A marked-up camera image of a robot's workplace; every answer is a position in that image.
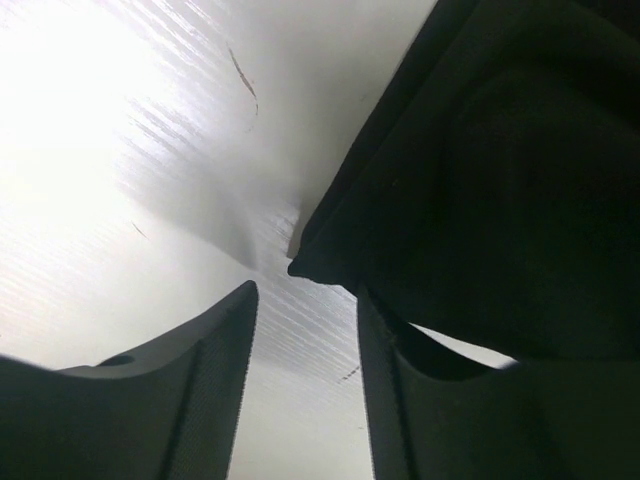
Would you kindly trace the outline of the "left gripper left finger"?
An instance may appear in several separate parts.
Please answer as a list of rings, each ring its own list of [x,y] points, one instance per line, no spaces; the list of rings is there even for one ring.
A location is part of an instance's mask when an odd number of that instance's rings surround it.
[[[224,479],[254,338],[248,281],[95,366],[1,361],[5,479]]]

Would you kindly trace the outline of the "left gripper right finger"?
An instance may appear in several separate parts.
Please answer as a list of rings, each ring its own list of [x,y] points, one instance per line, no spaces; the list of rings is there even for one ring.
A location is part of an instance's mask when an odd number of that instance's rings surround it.
[[[639,365],[528,361],[494,369],[358,293],[378,479],[635,479]]]

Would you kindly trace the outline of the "black t shirt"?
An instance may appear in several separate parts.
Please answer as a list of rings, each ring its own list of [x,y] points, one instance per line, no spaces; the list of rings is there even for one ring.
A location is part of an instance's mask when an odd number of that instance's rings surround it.
[[[288,271],[517,360],[637,360],[638,3],[437,2]]]

